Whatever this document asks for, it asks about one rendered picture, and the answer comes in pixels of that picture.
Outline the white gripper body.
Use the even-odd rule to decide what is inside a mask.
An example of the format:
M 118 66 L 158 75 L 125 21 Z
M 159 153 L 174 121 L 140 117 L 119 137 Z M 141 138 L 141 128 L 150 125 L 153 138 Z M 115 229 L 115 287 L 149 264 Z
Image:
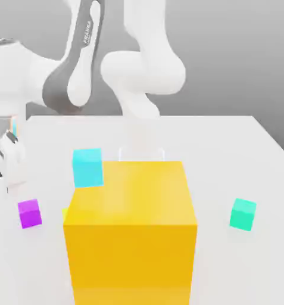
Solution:
M 26 152 L 21 142 L 4 142 L 4 178 L 7 194 L 12 193 L 27 180 Z

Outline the small purple cube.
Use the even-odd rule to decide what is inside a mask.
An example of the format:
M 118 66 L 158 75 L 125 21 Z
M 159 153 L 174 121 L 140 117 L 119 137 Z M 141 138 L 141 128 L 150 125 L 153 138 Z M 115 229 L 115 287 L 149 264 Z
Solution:
M 19 202 L 18 213 L 20 216 L 21 227 L 23 229 L 41 225 L 42 218 L 37 199 Z

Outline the small cyan cube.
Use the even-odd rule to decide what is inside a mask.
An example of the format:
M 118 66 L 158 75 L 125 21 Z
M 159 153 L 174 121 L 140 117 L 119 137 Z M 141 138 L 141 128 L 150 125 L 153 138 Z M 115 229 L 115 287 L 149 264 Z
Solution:
M 75 188 L 104 185 L 102 151 L 100 148 L 74 150 L 72 169 Z

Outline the small green cube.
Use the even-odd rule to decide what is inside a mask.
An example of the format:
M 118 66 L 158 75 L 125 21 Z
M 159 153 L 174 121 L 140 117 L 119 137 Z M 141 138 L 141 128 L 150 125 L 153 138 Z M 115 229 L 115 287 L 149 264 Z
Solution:
M 233 204 L 229 225 L 244 231 L 251 231 L 257 204 L 237 198 Z

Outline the large yellow box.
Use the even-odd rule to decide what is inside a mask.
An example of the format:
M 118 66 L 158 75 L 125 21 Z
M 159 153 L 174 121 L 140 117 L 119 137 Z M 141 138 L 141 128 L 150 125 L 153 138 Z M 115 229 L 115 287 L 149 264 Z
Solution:
M 189 305 L 197 221 L 180 161 L 106 161 L 63 224 L 75 305 Z

